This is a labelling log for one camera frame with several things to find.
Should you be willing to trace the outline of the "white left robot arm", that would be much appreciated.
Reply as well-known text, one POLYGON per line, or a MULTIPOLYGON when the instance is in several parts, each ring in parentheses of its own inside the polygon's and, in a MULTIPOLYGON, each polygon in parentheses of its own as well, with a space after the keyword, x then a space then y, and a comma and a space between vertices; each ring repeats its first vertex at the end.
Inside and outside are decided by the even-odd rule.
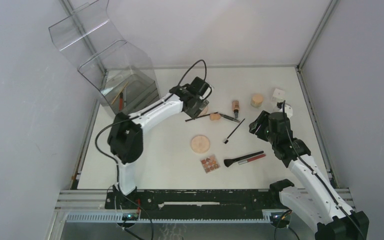
POLYGON ((110 126, 107 143, 117 167, 115 188, 119 191, 117 202, 129 209, 136 203, 133 192, 135 161, 144 151, 144 136, 167 118, 185 113, 191 119, 197 118, 209 104, 207 97, 212 92, 210 85, 196 77, 191 83, 176 85, 162 99, 128 115, 118 113, 110 126))

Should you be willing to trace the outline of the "clear acrylic makeup organizer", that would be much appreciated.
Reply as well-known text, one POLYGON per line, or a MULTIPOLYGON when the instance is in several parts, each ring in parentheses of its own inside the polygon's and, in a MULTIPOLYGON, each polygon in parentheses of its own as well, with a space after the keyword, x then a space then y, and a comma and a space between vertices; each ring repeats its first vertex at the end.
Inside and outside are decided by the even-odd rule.
POLYGON ((51 41, 59 52, 92 85, 106 112, 114 116, 139 111, 160 99, 151 58, 117 30, 108 16, 109 1, 96 0, 74 8, 60 1, 67 16, 51 25, 51 41), (123 91, 123 109, 116 94, 123 91))

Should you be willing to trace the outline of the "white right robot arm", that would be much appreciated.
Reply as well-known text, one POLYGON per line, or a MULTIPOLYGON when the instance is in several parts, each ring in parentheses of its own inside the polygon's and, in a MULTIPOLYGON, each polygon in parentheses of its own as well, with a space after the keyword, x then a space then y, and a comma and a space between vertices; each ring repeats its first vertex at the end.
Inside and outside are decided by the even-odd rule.
POLYGON ((314 233, 316 240, 365 240, 369 218, 355 211, 320 173, 310 149, 293 136, 290 119, 284 112, 262 111, 249 125, 249 132, 271 144, 274 155, 301 182, 308 197, 288 179, 272 183, 269 203, 287 207, 314 233))

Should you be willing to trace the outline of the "wooden handle brush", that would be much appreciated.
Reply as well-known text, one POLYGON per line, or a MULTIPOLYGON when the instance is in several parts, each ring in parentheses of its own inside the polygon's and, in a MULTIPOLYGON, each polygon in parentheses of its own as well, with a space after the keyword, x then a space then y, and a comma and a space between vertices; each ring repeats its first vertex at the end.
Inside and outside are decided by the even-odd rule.
POLYGON ((127 81, 125 85, 119 90, 119 92, 115 95, 114 99, 111 102, 111 105, 114 105, 116 100, 119 99, 121 96, 121 93, 124 91, 124 89, 128 86, 129 82, 127 81))

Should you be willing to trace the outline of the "thin black liner brush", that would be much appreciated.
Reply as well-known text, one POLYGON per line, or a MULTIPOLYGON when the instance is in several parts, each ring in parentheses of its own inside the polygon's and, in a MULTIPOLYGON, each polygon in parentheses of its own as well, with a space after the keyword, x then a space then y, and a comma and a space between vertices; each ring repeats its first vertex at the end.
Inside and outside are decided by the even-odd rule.
POLYGON ((197 116, 196 118, 186 119, 185 122, 194 121, 194 120, 197 120, 197 119, 200 119, 200 118, 208 117, 208 116, 213 115, 213 114, 218 114, 218 112, 207 113, 207 114, 203 114, 203 115, 197 116))

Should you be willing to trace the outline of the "red lip pencil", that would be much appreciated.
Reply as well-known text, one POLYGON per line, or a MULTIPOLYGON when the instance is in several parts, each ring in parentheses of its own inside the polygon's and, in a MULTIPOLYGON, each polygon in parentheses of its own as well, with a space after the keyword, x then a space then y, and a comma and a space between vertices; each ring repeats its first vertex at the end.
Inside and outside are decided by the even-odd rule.
POLYGON ((124 94, 121 92, 118 96, 118 111, 121 112, 124 108, 124 94))

